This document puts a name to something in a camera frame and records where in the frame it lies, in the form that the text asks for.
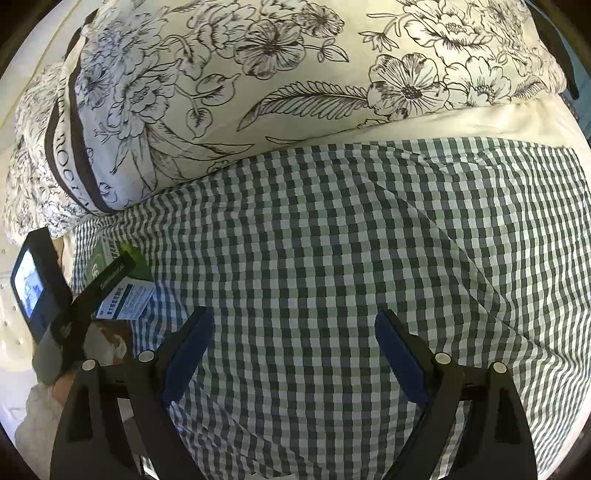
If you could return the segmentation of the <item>beige tufted headboard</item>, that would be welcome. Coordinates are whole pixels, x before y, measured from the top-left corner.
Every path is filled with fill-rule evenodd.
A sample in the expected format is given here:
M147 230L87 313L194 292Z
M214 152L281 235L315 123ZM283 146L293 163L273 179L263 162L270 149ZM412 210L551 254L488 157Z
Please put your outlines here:
M31 369L34 341L12 291L10 277L24 238L29 231L42 225L33 212L31 200L18 200L17 205L28 207L32 214L22 232L16 234L15 241L7 234L4 216L1 216L1 368L12 372Z

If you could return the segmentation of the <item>green white medicine box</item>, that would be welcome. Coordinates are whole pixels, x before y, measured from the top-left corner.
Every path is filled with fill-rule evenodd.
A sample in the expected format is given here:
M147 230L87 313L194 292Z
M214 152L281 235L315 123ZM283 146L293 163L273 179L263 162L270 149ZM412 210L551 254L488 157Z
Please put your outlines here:
M128 253L134 268L119 280L95 311L98 320L138 321L156 291L142 252L128 243L102 235L97 239L86 268L87 283L94 280L121 254Z

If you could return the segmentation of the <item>green checked cloth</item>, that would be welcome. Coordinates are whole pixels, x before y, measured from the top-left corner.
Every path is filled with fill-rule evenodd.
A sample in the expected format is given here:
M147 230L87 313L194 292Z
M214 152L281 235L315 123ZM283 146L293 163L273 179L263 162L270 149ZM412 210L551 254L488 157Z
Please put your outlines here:
M418 408L375 336L390 309L462 364L504 361L549 477L590 411L590 153L493 138L246 159L74 231L138 248L157 347L198 306L214 336L173 422L209 479L378 479Z

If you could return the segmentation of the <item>floral folded duvet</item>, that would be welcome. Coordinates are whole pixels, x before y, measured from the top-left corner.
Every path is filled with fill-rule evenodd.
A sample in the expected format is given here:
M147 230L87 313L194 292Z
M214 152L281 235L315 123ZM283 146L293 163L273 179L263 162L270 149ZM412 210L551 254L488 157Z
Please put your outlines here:
M522 1L106 1L15 111L8 239L346 130L559 94Z

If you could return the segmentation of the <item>white mattress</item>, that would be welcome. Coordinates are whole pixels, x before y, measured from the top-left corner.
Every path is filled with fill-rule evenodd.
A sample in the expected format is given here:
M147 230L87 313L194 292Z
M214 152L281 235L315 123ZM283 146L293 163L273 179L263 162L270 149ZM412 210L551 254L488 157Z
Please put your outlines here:
M523 103L472 107L408 120L291 141L291 146L435 138L489 137L567 147L579 159L590 159L590 146L575 117L558 95Z

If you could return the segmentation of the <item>black garment behind duvet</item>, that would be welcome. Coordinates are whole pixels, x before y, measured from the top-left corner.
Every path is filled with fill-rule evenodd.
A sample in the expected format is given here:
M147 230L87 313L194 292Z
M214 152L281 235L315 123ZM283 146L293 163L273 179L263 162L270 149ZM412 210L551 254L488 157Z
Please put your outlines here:
M558 64L565 73L567 80L567 91L573 100L578 100L580 93L575 79L575 71L571 57L565 48L558 29L554 23L548 19L547 15L542 12L541 8L536 4L535 1L529 1L528 6L532 12L532 16L534 18L540 38L550 53L556 58Z

